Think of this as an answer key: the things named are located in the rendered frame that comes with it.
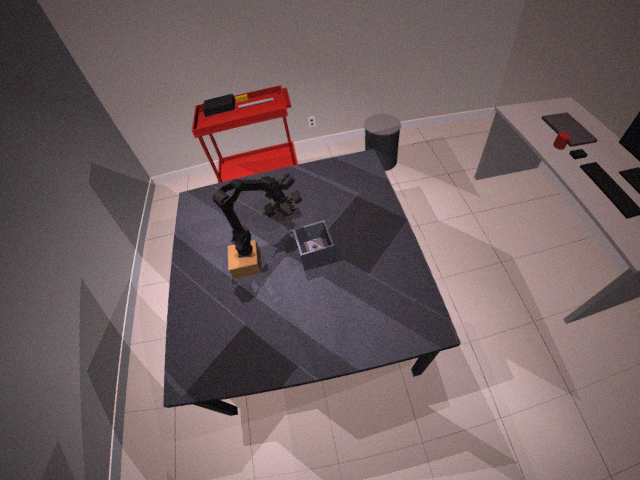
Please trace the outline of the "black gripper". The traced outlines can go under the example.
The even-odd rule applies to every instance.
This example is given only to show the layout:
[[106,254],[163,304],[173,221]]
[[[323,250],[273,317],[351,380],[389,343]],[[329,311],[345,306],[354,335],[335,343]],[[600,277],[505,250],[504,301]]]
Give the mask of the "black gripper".
[[273,206],[272,206],[271,203],[266,204],[265,205],[265,212],[266,212],[267,216],[270,217],[270,216],[275,214],[273,209],[276,209],[278,213],[280,212],[280,209],[278,207],[278,203],[279,202],[284,203],[286,200],[288,200],[288,201],[290,201],[291,205],[293,205],[292,200],[296,204],[302,201],[301,196],[300,196],[300,194],[299,194],[299,192],[297,190],[291,192],[290,194],[291,194],[292,197],[289,197],[289,196],[285,197],[285,195],[283,194],[283,197],[280,200],[278,200],[278,201],[274,200],[275,204],[273,204]]

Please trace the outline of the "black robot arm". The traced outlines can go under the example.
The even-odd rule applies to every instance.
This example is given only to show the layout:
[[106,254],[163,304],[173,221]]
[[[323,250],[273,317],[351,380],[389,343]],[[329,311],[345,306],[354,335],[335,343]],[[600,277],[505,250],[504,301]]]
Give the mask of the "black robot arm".
[[[251,246],[251,234],[243,224],[241,224],[234,211],[234,203],[237,201],[242,191],[265,191],[266,196],[270,199],[278,201],[283,197],[281,189],[287,190],[291,184],[295,181],[284,173],[279,179],[271,178],[270,176],[262,177],[261,179],[234,179],[226,185],[216,190],[212,196],[212,200],[220,207],[225,217],[227,217],[229,223],[233,228],[232,243],[238,253],[238,258],[251,257],[253,252],[253,246]],[[231,196],[225,192],[234,189]],[[288,216],[294,213],[294,205],[291,205],[290,201],[286,200],[284,203],[279,202],[278,207],[282,216]]]

